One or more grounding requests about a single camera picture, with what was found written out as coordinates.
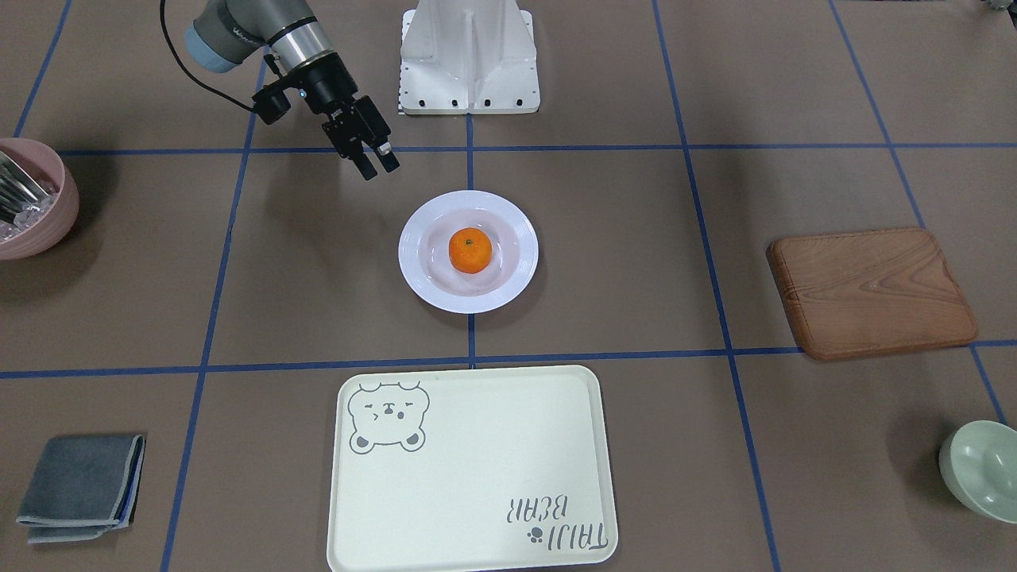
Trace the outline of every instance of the tiled floor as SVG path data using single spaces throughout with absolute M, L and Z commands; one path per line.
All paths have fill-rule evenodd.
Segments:
M 169 3 L 177 37 L 202 3 Z M 415 2 L 312 1 L 403 162 L 364 183 L 300 105 L 265 126 L 190 83 L 142 4 L 0 4 L 0 136 L 60 151 L 82 201 L 61 244 L 0 263 L 0 567 L 323 572 L 345 380 L 583 363 L 620 526 L 593 569 L 1014 569 L 1017 529 L 954 501 L 935 461 L 958 425 L 1017 416 L 1005 14 L 521 0 L 540 113 L 411 118 L 395 105 Z M 258 62 L 199 76 L 246 99 Z M 475 317 L 422 302 L 397 260 L 419 205 L 470 187 L 541 240 L 527 290 Z M 801 354 L 766 245 L 913 225 L 979 340 Z M 27 547 L 13 521 L 43 445 L 100 432 L 147 435 L 134 524 Z

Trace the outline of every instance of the bear face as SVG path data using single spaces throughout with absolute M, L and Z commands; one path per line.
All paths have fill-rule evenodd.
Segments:
M 409 452 L 424 446 L 424 413 L 430 397 L 420 383 L 360 385 L 347 403 L 353 418 L 350 448 L 366 455 L 375 445 L 401 445 Z

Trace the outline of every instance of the gray towel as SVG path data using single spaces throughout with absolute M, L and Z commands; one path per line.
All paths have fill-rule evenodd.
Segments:
M 144 457 L 140 435 L 51 439 L 17 522 L 28 544 L 85 540 L 130 522 Z

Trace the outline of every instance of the paw print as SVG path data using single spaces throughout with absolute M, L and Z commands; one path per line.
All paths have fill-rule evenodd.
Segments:
M 526 535 L 529 536 L 530 537 L 530 541 L 533 542 L 533 544 L 535 544 L 535 545 L 537 542 L 543 542 L 544 541 L 544 538 L 543 538 L 544 531 L 541 530 L 540 528 L 536 527 L 536 526 L 533 527 L 533 530 L 530 530 L 529 532 L 527 532 Z

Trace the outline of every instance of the light green bowl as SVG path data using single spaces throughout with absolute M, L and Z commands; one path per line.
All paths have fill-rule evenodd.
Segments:
M 1017 524 L 1017 431 L 996 421 L 965 424 L 940 448 L 940 472 L 964 506 Z

